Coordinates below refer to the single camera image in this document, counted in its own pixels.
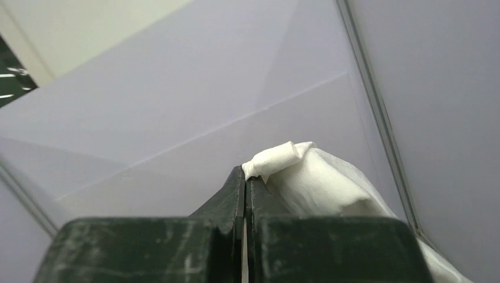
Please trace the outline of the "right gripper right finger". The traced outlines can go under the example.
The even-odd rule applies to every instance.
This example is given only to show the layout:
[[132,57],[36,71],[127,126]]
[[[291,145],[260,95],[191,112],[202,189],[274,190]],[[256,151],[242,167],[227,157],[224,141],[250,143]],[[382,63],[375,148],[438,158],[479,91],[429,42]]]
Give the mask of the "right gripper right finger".
[[432,282],[410,228],[393,218],[296,216],[260,177],[246,182],[250,282]]

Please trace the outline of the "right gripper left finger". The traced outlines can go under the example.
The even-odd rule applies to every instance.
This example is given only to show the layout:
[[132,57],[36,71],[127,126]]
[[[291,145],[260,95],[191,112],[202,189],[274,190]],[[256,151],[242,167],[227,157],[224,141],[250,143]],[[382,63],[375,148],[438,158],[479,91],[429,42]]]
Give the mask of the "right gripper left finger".
[[35,282],[240,282],[245,176],[187,217],[78,218],[57,233]]

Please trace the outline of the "white shirt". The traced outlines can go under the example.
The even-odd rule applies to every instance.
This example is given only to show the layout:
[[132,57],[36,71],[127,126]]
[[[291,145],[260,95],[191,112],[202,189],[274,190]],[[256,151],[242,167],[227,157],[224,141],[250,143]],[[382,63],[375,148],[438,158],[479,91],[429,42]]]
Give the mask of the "white shirt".
[[[242,170],[246,181],[262,178],[270,193],[296,216],[372,216],[400,221],[358,168],[313,142],[287,142],[266,149],[244,163]],[[415,238],[432,282],[467,281],[446,259]]]

